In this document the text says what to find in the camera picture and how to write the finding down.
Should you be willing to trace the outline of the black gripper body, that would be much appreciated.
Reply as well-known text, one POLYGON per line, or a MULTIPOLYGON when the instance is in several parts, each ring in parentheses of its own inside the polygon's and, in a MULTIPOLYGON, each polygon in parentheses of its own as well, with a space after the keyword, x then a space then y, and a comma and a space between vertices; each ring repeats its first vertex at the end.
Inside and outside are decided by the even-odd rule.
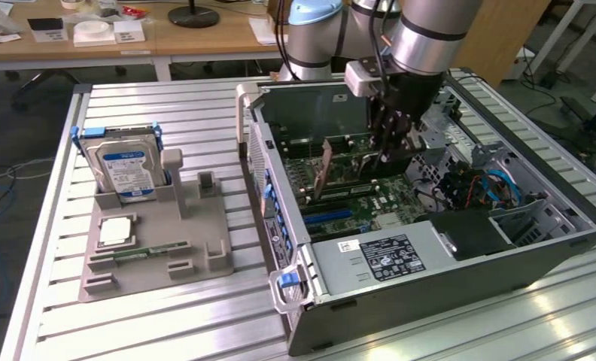
POLYGON ((390 74, 386 78, 386 95, 380 98, 378 109, 385 114, 408 117, 417 123, 434 101, 444 82, 444 72, 421 75, 413 72, 390 74))

